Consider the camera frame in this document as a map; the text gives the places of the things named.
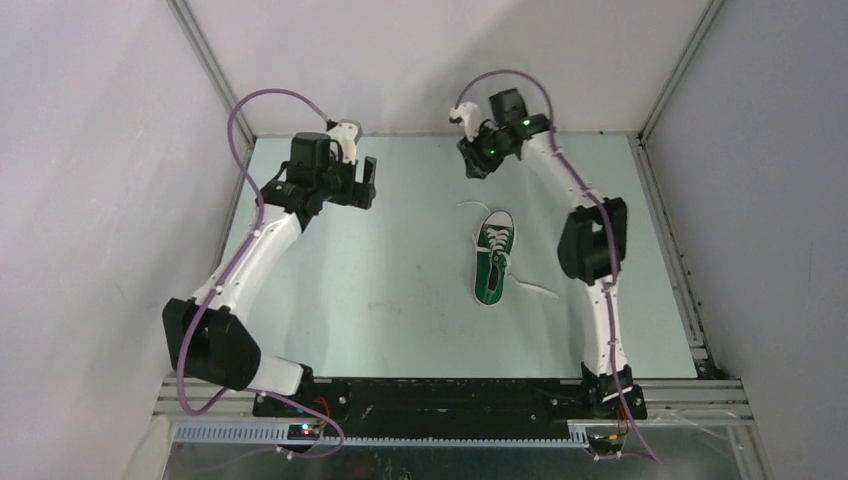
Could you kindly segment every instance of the robotic arm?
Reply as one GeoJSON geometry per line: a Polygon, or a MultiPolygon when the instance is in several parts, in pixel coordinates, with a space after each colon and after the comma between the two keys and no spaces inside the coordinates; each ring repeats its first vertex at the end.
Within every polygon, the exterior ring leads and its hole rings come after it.
{"type": "Polygon", "coordinates": [[[374,158],[365,157],[364,179],[355,181],[360,126],[342,121],[328,127],[326,133],[298,133],[292,139],[290,161],[261,189],[264,219],[261,225],[251,225],[247,234],[256,239],[246,251],[234,254],[238,261],[226,283],[217,285],[217,280],[230,260],[222,262],[192,298],[172,298],[165,306],[162,318],[174,369],[186,329],[199,308],[198,299],[215,289],[217,295],[189,344],[185,374],[231,390],[251,388],[282,395],[297,390],[308,367],[262,353],[250,334],[248,320],[271,268],[324,202],[371,208],[376,194],[374,158]],[[280,180],[285,170],[286,179],[280,180]]]}
{"type": "Polygon", "coordinates": [[[615,331],[618,325],[617,286],[612,281],[612,265],[605,227],[598,206],[590,195],[603,199],[610,217],[619,260],[624,259],[627,235],[627,206],[621,198],[609,199],[595,188],[582,188],[573,167],[564,165],[551,151],[550,121],[543,114],[528,115],[518,90],[500,92],[489,98],[494,121],[483,119],[479,107],[465,102],[453,108],[450,121],[461,124],[465,136],[457,147],[465,160],[468,178],[485,178],[494,172],[508,155],[526,161],[546,183],[550,191],[572,210],[566,220],[557,249],[563,272],[583,282],[592,306],[591,321],[585,331],[585,348],[581,369],[584,385],[593,402],[603,404],[618,396],[612,375],[618,375],[622,392],[633,388],[630,366],[620,338],[616,340],[615,365],[610,362],[610,322],[604,284],[612,298],[615,331]]]}

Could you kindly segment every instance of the white shoelace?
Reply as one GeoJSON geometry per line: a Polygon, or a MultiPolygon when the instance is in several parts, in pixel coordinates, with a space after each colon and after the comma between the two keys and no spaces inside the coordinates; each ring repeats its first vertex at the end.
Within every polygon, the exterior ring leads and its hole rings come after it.
{"type": "MultiPolygon", "coordinates": [[[[460,202],[460,203],[456,204],[457,207],[460,207],[462,205],[479,205],[479,206],[486,209],[486,213],[488,213],[489,215],[492,214],[492,211],[489,209],[488,206],[486,206],[485,203],[478,202],[477,200],[468,200],[468,201],[460,202]]],[[[506,248],[507,242],[509,241],[509,232],[508,231],[498,230],[498,229],[489,227],[489,228],[486,229],[486,237],[487,237],[487,241],[489,243],[489,248],[481,247],[480,245],[477,245],[477,241],[478,241],[477,230],[474,230],[474,232],[471,234],[471,243],[474,245],[475,251],[482,252],[482,253],[493,252],[494,254],[503,255],[504,258],[506,259],[506,268],[504,268],[504,272],[506,273],[507,278],[512,279],[512,281],[517,283],[519,287],[526,288],[527,290],[532,290],[534,292],[541,293],[542,295],[547,295],[549,297],[559,299],[559,295],[556,292],[554,292],[552,290],[548,290],[545,287],[542,287],[542,286],[539,286],[539,285],[536,285],[536,284],[533,284],[533,283],[522,282],[521,280],[515,278],[515,275],[509,273],[509,267],[512,264],[512,258],[510,258],[508,253],[503,251],[504,248],[506,248]]]]}

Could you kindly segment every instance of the white table surface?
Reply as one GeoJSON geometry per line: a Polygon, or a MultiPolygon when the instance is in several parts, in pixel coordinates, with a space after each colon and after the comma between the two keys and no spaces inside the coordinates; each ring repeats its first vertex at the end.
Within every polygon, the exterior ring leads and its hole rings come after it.
{"type": "MultiPolygon", "coordinates": [[[[513,158],[485,180],[468,180],[457,138],[371,137],[377,158],[370,210],[326,204],[283,254],[256,298],[250,329],[263,351],[310,365],[320,376],[578,378],[588,300],[556,257],[567,211],[513,158]],[[512,273],[560,294],[507,281],[502,301],[471,295],[471,233],[478,200],[516,222],[512,273]]],[[[629,209],[619,283],[625,352],[638,378],[696,376],[635,161],[623,135],[560,138],[569,158],[629,209]]],[[[289,158],[287,138],[261,138],[250,172],[262,185],[289,158]]],[[[253,217],[242,192],[225,258],[253,217]]]]}

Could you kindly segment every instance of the shoe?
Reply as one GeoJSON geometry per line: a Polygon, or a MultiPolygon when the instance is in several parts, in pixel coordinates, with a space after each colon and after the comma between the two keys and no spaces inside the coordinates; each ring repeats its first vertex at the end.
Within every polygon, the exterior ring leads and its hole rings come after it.
{"type": "Polygon", "coordinates": [[[481,305],[492,306],[503,297],[509,254],[515,243],[512,216],[503,210],[493,212],[480,225],[473,240],[477,255],[474,299],[481,305]]]}

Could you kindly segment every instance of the white wall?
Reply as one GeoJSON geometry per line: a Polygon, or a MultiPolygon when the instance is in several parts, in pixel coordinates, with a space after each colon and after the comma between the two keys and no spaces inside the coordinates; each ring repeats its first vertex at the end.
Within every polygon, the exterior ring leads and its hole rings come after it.
{"type": "Polygon", "coordinates": [[[118,478],[210,271],[226,112],[166,2],[0,3],[0,471],[118,478]]]}
{"type": "Polygon", "coordinates": [[[650,153],[777,478],[845,478],[848,4],[725,8],[650,153]]]}
{"type": "MultiPolygon", "coordinates": [[[[239,95],[293,88],[368,132],[408,133],[454,132],[462,87],[506,67],[548,87],[561,130],[639,129],[707,0],[190,3],[239,95]]],[[[471,98],[486,102],[491,85],[471,98]]],[[[246,111],[259,134],[320,125],[293,100],[246,111]]]]}

